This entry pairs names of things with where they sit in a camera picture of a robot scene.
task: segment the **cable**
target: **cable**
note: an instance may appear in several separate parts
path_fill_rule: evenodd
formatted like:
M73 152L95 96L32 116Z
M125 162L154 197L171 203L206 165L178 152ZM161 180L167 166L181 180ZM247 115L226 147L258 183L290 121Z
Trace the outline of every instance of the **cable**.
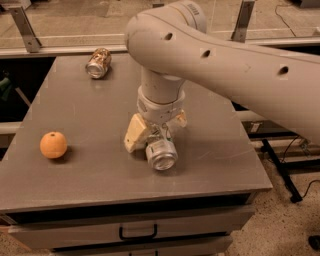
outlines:
M288 147L286 148L286 150L284 151L283 157L282 157L282 160L281 160L282 163L285 162L284 160L285 160L285 158L286 158L286 154L287 154L288 149L291 147L292 143L295 142L295 140L298 139L299 137L300 137L300 135L298 135L297 137L295 137L295 138L290 142L290 144L288 145Z
M302 196L302 198L305 198L305 197L307 196L307 194L308 194L308 192L309 192L309 189L310 189L312 183L315 183L315 182L319 182L319 183L320 183L320 180L313 180L313 181L311 181L311 182L309 183L309 186L308 186L306 192L305 192L304 195Z
M274 9L274 12L276 13L276 15L282 20L282 22L284 24L286 24L286 26L290 29L291 33L294 35L294 37L297 37L297 35L293 32L293 30L291 29L291 27L288 25L288 23L284 20L284 18L278 13L278 7L289 7L292 6L292 4L289 5L277 5L276 8Z

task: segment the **orange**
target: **orange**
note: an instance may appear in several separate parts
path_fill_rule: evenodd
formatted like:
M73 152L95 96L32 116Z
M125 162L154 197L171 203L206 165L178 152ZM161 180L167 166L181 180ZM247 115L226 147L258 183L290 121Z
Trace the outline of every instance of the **orange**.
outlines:
M41 153L50 159L63 156L67 148L67 140L60 132L46 133L40 141Z

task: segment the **hole on robot arm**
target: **hole on robot arm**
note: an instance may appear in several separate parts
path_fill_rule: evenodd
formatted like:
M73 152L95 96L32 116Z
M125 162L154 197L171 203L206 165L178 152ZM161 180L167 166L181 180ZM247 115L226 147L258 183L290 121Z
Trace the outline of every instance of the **hole on robot arm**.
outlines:
M204 53L202 53L201 58L208 58L210 56L211 51L207 50Z
M289 72L289 67L284 66L284 67L280 68L278 75L282 76L282 75L288 74L288 72Z
M171 40L172 36L173 36L172 33L168 33L168 34L164 37L164 40L169 41L169 40Z

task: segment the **soda can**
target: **soda can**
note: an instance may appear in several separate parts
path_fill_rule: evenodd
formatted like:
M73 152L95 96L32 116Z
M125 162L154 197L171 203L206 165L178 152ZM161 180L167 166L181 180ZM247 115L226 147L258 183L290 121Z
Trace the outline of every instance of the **soda can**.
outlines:
M87 73L94 79L104 77L111 63L111 53L105 48L98 48L94 51L86 65Z

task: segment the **drawer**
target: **drawer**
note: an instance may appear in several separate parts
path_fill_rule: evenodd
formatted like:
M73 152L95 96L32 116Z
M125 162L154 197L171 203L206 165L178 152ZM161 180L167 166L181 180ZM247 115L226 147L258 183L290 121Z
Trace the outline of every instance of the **drawer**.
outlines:
M134 221L137 219L130 216L117 223L110 223L111 221L106 219L93 219L79 221L78 224L52 222L17 225L11 227L9 233L32 249L62 248L195 234L230 233L241 229L253 213L253 207L250 205L208 208L142 215L137 216L138 221Z
M53 252L51 256L196 256L225 252L232 243L230 236L152 242L100 248L76 248Z

